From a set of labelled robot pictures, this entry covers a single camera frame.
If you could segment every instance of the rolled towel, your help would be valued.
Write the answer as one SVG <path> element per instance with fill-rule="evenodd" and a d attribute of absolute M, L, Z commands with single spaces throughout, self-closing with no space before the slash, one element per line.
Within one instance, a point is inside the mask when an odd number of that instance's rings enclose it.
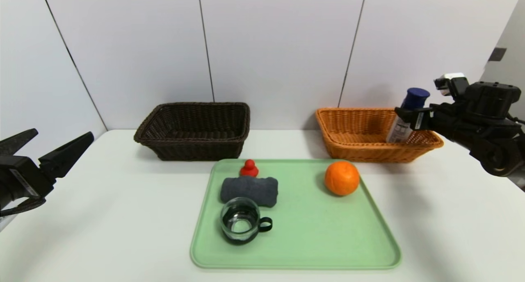
<path fill-rule="evenodd" d="M 277 203 L 277 185 L 278 182 L 273 177 L 228 177 L 223 181 L 221 201 L 226 203 L 236 197 L 246 197 L 259 206 L 274 207 Z"/>

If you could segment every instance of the black mug handle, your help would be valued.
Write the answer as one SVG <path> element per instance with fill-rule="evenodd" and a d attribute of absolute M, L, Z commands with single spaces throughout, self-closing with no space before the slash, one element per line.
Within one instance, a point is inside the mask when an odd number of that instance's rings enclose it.
<path fill-rule="evenodd" d="M 261 226 L 263 223 L 269 223 L 269 226 Z M 268 232 L 272 229 L 272 219 L 269 217 L 262 217 L 259 221 L 259 232 Z"/>

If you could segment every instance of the wicker basket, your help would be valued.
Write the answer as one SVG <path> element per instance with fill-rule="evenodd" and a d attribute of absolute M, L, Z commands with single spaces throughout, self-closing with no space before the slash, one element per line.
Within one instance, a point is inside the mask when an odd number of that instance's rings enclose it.
<path fill-rule="evenodd" d="M 323 108 L 315 115 L 332 158 L 406 163 L 443 146 L 432 131 L 414 131 L 405 143 L 386 143 L 393 109 Z"/>
<path fill-rule="evenodd" d="M 162 160 L 238 158 L 250 129 L 245 103 L 166 103 L 140 125 L 135 141 Z"/>

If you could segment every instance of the dark brown wicker basket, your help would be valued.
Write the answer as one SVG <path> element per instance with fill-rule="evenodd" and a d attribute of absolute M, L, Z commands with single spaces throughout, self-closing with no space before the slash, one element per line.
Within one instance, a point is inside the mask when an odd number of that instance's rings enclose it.
<path fill-rule="evenodd" d="M 165 103 L 135 133 L 162 160 L 238 158 L 250 130 L 250 108 L 236 103 Z"/>

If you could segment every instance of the orange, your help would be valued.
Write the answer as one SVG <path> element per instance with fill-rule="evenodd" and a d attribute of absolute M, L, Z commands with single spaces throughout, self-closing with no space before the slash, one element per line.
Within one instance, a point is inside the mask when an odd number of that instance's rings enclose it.
<path fill-rule="evenodd" d="M 351 194 L 359 187 L 358 169 L 347 161 L 334 162 L 326 169 L 324 185 L 336 195 Z"/>

